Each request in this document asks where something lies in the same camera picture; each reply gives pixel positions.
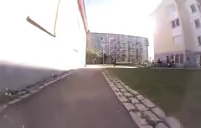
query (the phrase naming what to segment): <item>paved path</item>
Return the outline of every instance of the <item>paved path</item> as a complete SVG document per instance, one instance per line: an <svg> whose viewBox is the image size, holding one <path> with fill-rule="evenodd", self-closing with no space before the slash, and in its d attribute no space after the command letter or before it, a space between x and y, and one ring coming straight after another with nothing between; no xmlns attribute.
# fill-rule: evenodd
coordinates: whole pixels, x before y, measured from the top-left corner
<svg viewBox="0 0 201 128"><path fill-rule="evenodd" d="M0 128L137 128L100 69L80 69L5 110Z"/></svg>

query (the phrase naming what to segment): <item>cobblestone border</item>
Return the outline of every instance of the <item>cobblestone border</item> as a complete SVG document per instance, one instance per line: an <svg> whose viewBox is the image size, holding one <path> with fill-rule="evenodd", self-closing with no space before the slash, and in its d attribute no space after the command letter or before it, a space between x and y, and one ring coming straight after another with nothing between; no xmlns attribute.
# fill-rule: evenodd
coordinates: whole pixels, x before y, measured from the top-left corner
<svg viewBox="0 0 201 128"><path fill-rule="evenodd" d="M124 105L139 128L179 128L167 121L165 112L121 80L102 72L118 100Z"/></svg>
<svg viewBox="0 0 201 128"><path fill-rule="evenodd" d="M70 72L68 72L66 74L63 74L63 75L61 75L59 77L56 77L54 80L49 81L47 83L44 83L44 84L42 84L42 85L40 85L38 87L29 88L26 91L20 92L20 94L19 94L19 96L17 98L12 99L11 101L9 101L9 102L7 102L7 103L5 103L5 104L3 104L3 105L0 106L0 114L1 114L1 112L3 110L5 110L5 109L11 107L12 105L18 103L22 99L26 99L26 98L30 97L31 95L33 95L33 94L41 91L42 89L46 88L47 86L49 86L49 85L51 85L51 84L53 84L53 83L55 83L55 82L57 82L57 81L65 78L66 76L70 75L72 72L73 71L70 71Z"/></svg>

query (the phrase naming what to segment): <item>building facade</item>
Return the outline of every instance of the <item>building facade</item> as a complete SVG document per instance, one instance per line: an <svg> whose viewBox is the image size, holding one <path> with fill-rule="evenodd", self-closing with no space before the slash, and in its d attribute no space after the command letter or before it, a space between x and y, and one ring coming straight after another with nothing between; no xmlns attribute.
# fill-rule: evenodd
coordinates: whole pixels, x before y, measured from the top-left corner
<svg viewBox="0 0 201 128"><path fill-rule="evenodd" d="M201 67L201 0L163 0L155 20L155 60Z"/></svg>
<svg viewBox="0 0 201 128"><path fill-rule="evenodd" d="M0 92L84 67L87 31L84 0L0 0Z"/></svg>
<svg viewBox="0 0 201 128"><path fill-rule="evenodd" d="M148 60L148 39L138 36L91 33L92 46L107 56L106 63L144 63Z"/></svg>

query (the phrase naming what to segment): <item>wall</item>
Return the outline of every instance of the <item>wall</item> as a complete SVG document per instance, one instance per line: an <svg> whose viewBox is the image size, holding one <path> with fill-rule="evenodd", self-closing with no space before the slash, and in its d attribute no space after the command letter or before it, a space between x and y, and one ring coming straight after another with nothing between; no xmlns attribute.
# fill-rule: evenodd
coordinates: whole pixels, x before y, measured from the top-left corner
<svg viewBox="0 0 201 128"><path fill-rule="evenodd" d="M86 34L77 0L0 0L0 91L33 84L85 65Z"/></svg>

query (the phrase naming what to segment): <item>lawn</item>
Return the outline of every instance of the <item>lawn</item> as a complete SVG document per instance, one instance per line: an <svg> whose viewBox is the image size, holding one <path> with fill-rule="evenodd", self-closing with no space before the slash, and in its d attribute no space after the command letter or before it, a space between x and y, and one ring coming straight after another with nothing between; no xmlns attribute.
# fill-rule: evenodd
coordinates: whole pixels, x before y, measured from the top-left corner
<svg viewBox="0 0 201 128"><path fill-rule="evenodd" d="M201 128L201 70L108 68L111 74L178 118Z"/></svg>

